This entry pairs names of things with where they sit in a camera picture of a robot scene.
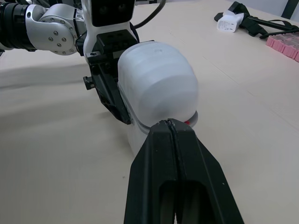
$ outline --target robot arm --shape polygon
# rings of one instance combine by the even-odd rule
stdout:
[[[76,40],[86,31],[83,12],[72,6],[0,4],[0,50],[49,50],[59,55],[77,52]]]
[[[179,224],[243,224],[219,163],[191,127],[174,119],[155,124],[161,114],[165,117],[165,111],[171,118],[179,117],[176,110],[191,108],[187,116],[196,112],[190,102],[197,101],[197,80],[176,49],[156,42],[139,43],[129,22],[134,3],[82,0],[82,10],[64,4],[44,8],[2,3],[0,51],[40,49],[59,55],[78,51],[91,71],[90,77],[84,77],[86,88],[95,88],[102,104],[121,122],[150,129],[148,135],[140,133],[146,140],[131,166],[125,224],[172,224],[175,216]],[[138,95],[143,97],[140,104],[133,102]],[[157,117],[148,126],[140,122],[140,117],[144,121],[153,115]]]

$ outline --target black cable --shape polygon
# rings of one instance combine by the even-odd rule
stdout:
[[[131,28],[133,34],[135,35],[137,42],[140,43],[138,33],[132,23],[130,23],[130,28]]]
[[[159,6],[155,9],[154,12],[152,12],[152,14],[150,14],[148,16],[148,18],[146,18],[145,20],[143,20],[141,23],[138,23],[137,25],[135,25],[135,29],[138,29],[140,27],[143,27],[145,24],[147,24],[149,21],[151,21],[161,10],[162,8],[165,6],[166,0],[161,0]]]
[[[77,52],[79,52],[79,51],[78,51],[78,47],[77,47],[78,40],[80,40],[80,38],[83,37],[85,34],[87,34],[87,31],[85,31],[83,34],[81,34],[81,35],[78,37],[78,39],[76,40],[76,42],[75,42]]]

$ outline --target black strap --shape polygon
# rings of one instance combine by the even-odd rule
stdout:
[[[268,33],[263,27],[250,18],[245,18],[240,24],[240,27],[246,29],[250,36],[256,36],[257,34],[264,35]]]
[[[276,22],[276,21],[283,22],[286,27],[293,27],[293,25],[290,22],[285,21],[285,20],[269,20],[268,22]]]

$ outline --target black bracket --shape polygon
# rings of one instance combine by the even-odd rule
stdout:
[[[91,77],[84,77],[86,89],[95,88],[101,103],[115,116],[116,119],[129,125],[131,120],[128,111],[123,103],[117,82],[114,79],[111,66],[113,60],[98,51],[90,53],[87,57],[90,66]]]
[[[244,224],[217,160],[185,123],[155,124],[134,159],[124,224]]]

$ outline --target pink block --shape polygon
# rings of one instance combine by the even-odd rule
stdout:
[[[294,48],[296,49],[296,52],[294,53],[294,55],[292,56],[292,59],[295,59],[297,55],[299,55],[299,45],[294,46]]]
[[[285,40],[282,41],[282,44],[284,45],[284,49],[281,51],[285,56],[293,57],[293,55],[297,52],[297,50],[294,48],[294,46],[297,45],[296,42],[293,40]]]
[[[266,45],[269,47],[272,47],[273,43],[274,43],[274,39],[271,36],[269,36],[267,39]]]
[[[299,53],[296,55],[296,57],[294,59],[296,62],[299,62]]]
[[[281,48],[282,48],[282,46],[283,46],[283,44],[282,44],[281,41],[274,40],[274,43],[273,43],[273,45],[272,45],[272,48],[273,48],[274,50],[280,51]]]

